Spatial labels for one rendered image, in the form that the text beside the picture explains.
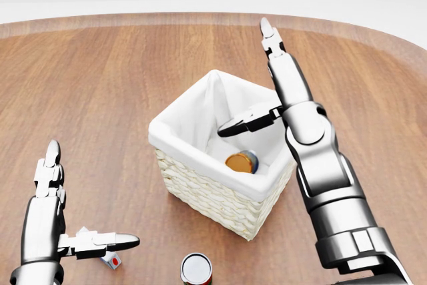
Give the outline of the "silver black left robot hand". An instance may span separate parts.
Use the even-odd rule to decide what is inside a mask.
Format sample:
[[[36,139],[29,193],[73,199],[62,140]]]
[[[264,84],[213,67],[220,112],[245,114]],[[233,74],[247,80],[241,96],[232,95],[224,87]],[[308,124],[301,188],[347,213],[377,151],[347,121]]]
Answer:
[[[100,258],[107,252],[138,246],[140,239],[132,234],[83,231],[71,237],[65,233],[65,174],[60,159],[60,145],[53,139],[45,157],[37,162],[35,195],[27,206],[21,238],[21,263],[58,262],[65,256]]]

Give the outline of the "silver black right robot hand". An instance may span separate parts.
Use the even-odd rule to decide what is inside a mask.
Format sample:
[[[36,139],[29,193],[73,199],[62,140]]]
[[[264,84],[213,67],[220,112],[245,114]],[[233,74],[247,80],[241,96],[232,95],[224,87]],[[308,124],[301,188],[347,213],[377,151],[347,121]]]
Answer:
[[[314,144],[323,137],[324,128],[304,75],[294,58],[286,52],[278,30],[265,17],[260,21],[260,30],[262,47],[268,57],[268,70],[280,104],[255,106],[220,126],[218,135],[230,137],[246,131],[255,132],[281,117],[299,143]]]

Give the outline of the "small white box, red dot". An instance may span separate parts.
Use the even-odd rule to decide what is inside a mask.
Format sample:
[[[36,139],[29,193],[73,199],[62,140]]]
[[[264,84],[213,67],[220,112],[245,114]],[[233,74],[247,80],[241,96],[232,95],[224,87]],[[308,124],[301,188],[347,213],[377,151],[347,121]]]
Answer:
[[[99,259],[112,270],[115,270],[121,264],[121,259],[116,252],[107,251]]]

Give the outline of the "white-lined wicker basket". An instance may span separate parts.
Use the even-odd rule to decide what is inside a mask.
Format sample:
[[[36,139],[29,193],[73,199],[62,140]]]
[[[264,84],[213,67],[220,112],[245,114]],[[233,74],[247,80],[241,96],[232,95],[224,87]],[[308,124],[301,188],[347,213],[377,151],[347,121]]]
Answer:
[[[281,121],[254,133],[222,138],[220,125],[261,103],[279,104],[274,90],[212,70],[149,124],[167,190],[201,214],[252,240],[295,168]],[[255,151],[255,174],[236,172],[226,159]]]

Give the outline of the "tin with orange lid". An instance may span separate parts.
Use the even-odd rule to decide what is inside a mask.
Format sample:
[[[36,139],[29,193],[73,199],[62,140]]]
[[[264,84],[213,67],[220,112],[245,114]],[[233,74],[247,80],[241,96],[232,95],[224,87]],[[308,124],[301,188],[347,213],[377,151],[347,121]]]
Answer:
[[[242,150],[232,154],[225,161],[225,165],[233,171],[249,174],[255,174],[259,164],[259,159],[255,151],[252,150]]]

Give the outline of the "red tin with silver lid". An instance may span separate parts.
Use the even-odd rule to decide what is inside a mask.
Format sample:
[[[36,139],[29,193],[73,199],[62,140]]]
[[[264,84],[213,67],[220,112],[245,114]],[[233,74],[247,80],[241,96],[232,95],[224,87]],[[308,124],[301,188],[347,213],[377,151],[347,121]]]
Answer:
[[[212,284],[212,264],[209,258],[202,253],[188,254],[181,262],[180,273],[184,285]]]

